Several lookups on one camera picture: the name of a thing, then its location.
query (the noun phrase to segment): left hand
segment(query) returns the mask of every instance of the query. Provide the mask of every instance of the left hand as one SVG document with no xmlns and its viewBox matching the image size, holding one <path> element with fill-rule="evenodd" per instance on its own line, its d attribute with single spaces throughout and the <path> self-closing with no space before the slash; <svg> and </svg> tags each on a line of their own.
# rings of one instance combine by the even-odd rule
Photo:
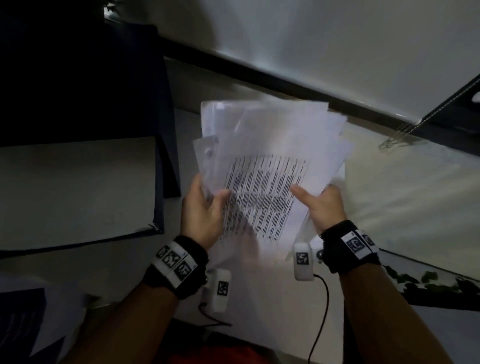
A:
<svg viewBox="0 0 480 364">
<path fill-rule="evenodd" d="M 182 202 L 180 234 L 210 249 L 223 233 L 223 206 L 229 197 L 229 190 L 221 190 L 209 204 L 202 191 L 202 177 L 197 174 Z"/>
</svg>

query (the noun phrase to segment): hand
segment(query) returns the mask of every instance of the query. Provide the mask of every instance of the hand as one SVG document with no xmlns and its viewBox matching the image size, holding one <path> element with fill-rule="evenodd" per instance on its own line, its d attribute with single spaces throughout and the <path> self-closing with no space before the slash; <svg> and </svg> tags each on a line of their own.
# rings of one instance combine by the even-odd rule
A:
<svg viewBox="0 0 480 364">
<path fill-rule="evenodd" d="M 312 196 L 296 184 L 290 187 L 292 194 L 310 210 L 310 218 L 321 235 L 325 230 L 347 220 L 342 201 L 342 193 L 337 186 L 329 185 L 320 194 Z"/>
<path fill-rule="evenodd" d="M 202 191 L 202 177 L 197 174 L 182 202 L 180 234 L 210 249 L 223 233 L 223 206 L 229 196 L 229 190 L 222 190 L 209 204 Z"/>
</svg>

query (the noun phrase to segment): right hand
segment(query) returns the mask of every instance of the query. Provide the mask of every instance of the right hand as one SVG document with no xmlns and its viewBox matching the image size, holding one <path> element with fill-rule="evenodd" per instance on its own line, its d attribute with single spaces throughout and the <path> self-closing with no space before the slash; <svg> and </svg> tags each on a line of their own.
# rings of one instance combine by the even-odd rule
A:
<svg viewBox="0 0 480 364">
<path fill-rule="evenodd" d="M 337 186 L 328 185 L 319 196 L 312 196 L 296 184 L 290 187 L 290 191 L 309 208 L 318 235 L 339 222 L 348 220 L 343 208 L 342 193 Z"/>
</svg>

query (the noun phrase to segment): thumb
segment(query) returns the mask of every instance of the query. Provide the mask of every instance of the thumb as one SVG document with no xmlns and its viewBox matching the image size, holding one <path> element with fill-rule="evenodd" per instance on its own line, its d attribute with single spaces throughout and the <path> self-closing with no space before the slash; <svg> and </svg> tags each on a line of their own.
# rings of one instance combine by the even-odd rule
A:
<svg viewBox="0 0 480 364">
<path fill-rule="evenodd" d="M 313 207 L 313 204 L 315 202 L 315 196 L 309 194 L 305 189 L 301 188 L 297 184 L 294 184 L 290 187 L 290 192 L 292 192 L 292 195 L 294 195 L 306 207 Z"/>
<path fill-rule="evenodd" d="M 230 190 L 221 190 L 219 193 L 216 194 L 212 201 L 212 205 L 210 206 L 210 211 L 212 212 L 212 215 L 214 217 L 222 218 L 223 206 L 225 205 L 229 197 Z"/>
</svg>

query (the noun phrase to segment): white sensor device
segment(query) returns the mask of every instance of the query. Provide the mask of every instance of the white sensor device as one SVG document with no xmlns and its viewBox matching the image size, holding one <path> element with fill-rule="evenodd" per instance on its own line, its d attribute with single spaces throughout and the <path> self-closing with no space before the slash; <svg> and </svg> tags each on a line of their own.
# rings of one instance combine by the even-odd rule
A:
<svg viewBox="0 0 480 364">
<path fill-rule="evenodd" d="M 296 280 L 313 280 L 313 252 L 308 243 L 295 243 L 293 245 L 293 266 Z"/>
<path fill-rule="evenodd" d="M 206 303 L 207 314 L 223 313 L 227 310 L 228 294 L 232 274 L 226 269 L 207 271 L 207 283 L 203 286 L 202 303 Z"/>
</svg>

